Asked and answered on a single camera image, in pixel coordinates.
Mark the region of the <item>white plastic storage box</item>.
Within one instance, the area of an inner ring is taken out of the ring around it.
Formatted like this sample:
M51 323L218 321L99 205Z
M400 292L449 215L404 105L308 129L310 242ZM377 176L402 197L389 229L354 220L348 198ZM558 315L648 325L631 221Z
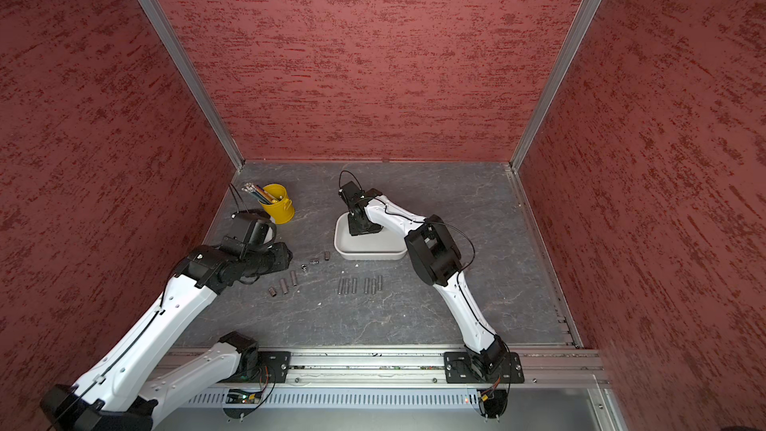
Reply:
M403 237L389 229L353 237L348 213L341 215L336 222L333 245L335 251L347 261L399 261L407 255Z

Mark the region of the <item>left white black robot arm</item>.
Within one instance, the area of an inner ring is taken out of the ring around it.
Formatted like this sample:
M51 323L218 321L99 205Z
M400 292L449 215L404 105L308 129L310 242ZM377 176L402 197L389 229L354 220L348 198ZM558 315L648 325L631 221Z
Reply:
M181 259L164 290L124 337L72 385L57 384L40 407L52 430L153 430L210 386L229 379L275 384L279 366L259 357L257 342L232 331L208 351L158 378L156 366L184 330L226 289L288 269L285 243L240 253L201 245Z

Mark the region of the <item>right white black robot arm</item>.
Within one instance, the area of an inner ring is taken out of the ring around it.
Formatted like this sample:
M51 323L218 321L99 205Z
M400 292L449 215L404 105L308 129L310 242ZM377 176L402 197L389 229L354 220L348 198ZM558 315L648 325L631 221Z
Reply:
M438 215L423 217L395 205L375 189L349 182L338 191L348 209L353 237L392 231L404 241L412 267L444 299L461 331L472 372L487 380L506 360L509 349L479 309L465 279L452 227Z

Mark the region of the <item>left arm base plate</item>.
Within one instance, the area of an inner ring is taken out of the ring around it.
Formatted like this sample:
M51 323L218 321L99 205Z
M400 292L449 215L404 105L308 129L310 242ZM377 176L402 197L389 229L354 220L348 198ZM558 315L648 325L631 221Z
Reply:
M247 351L235 378L239 382L285 383L292 354L289 351Z

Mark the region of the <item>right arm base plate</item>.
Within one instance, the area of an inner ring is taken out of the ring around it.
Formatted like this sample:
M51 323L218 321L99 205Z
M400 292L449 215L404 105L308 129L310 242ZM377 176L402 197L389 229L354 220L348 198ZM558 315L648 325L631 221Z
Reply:
M495 364L482 364L469 351L449 351L443 354L445 377L450 384L523 384L524 370L518 353L506 353Z

